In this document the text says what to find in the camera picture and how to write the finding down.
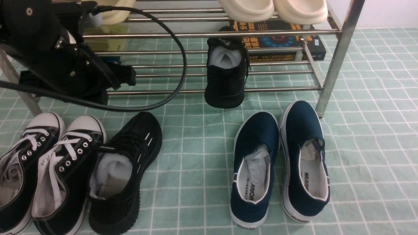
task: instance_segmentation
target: high-top sneaker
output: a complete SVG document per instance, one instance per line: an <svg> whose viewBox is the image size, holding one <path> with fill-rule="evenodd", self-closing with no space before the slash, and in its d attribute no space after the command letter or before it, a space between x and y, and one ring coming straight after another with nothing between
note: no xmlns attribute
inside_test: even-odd
<svg viewBox="0 0 418 235"><path fill-rule="evenodd" d="M32 218L42 235L74 235L87 210L88 177L106 141L105 130L92 116L80 116L68 126L63 140L39 158L38 185Z"/></svg>
<svg viewBox="0 0 418 235"><path fill-rule="evenodd" d="M229 26L220 31L231 31ZM206 103L215 108L238 107L244 100L244 84L250 59L241 38L209 38Z"/></svg>
<svg viewBox="0 0 418 235"><path fill-rule="evenodd" d="M64 130L58 115L41 113L0 157L0 235L18 234L30 224L38 159L62 138Z"/></svg>

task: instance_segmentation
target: black rubber sole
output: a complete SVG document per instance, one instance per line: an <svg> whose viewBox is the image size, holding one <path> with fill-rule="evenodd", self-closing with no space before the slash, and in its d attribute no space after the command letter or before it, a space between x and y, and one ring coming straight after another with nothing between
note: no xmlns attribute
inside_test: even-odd
<svg viewBox="0 0 418 235"><path fill-rule="evenodd" d="M162 134L161 128L159 128L158 131L159 131L159 135L157 139L157 144L155 146L154 151L150 154L150 157L144 163L144 167L142 167L141 171L139 172L140 179L144 175L144 172L146 171L146 169L151 165L151 163L157 158L158 154L160 153L161 146L163 143L163 134ZM104 224L99 224L95 222L95 220L91 216L89 216L89 224L90 224L90 227L93 229L93 231L95 231L96 233L100 235L120 235L120 234L126 233L129 229L133 227L136 220L138 219L139 209L140 209L140 191L138 190L137 194L135 195L134 204L132 205L132 208L129 211L129 214L127 215L125 219L112 225L104 225Z"/></svg>
<svg viewBox="0 0 418 235"><path fill-rule="evenodd" d="M214 108L232 109L240 106L244 101L244 89L234 96L221 96L211 89L205 90L205 101Z"/></svg>

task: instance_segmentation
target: shoe rack leg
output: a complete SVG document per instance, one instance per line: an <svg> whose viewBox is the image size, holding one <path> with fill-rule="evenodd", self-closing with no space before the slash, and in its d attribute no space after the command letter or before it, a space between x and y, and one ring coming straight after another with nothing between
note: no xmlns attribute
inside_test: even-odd
<svg viewBox="0 0 418 235"><path fill-rule="evenodd" d="M3 50L0 50L0 69L10 82L19 83L19 74ZM25 92L18 92L18 94L34 116L42 113L37 100L31 94Z"/></svg>
<svg viewBox="0 0 418 235"><path fill-rule="evenodd" d="M329 65L328 73L324 81L324 89L319 95L319 100L316 105L316 113L320 118L324 116L326 106L334 89L335 82L340 72L342 63L350 45L351 38L359 20L365 0L351 0L349 10L347 12L344 24L341 29L340 39L335 47L334 55L332 56L331 64Z"/></svg>

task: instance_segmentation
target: white wall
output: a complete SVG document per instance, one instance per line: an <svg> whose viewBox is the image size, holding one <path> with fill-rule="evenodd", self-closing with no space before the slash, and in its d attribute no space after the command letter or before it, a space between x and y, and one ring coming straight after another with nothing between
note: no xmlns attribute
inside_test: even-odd
<svg viewBox="0 0 418 235"><path fill-rule="evenodd" d="M328 0L340 22L350 0ZM418 27L418 0L366 0L358 28Z"/></svg>

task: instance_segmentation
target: white toe cap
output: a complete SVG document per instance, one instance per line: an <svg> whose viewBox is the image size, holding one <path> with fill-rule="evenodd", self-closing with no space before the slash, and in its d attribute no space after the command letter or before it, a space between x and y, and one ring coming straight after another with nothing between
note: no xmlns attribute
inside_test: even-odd
<svg viewBox="0 0 418 235"><path fill-rule="evenodd" d="M27 128L33 128L37 126L51 126L60 127L60 117L53 112L43 112L37 115L27 126Z"/></svg>
<svg viewBox="0 0 418 235"><path fill-rule="evenodd" d="M74 119L74 121L72 121L72 123L68 126L67 131L80 130L80 129L92 130L92 131L97 131L97 132L104 131L100 127L100 121L90 115L83 115Z"/></svg>

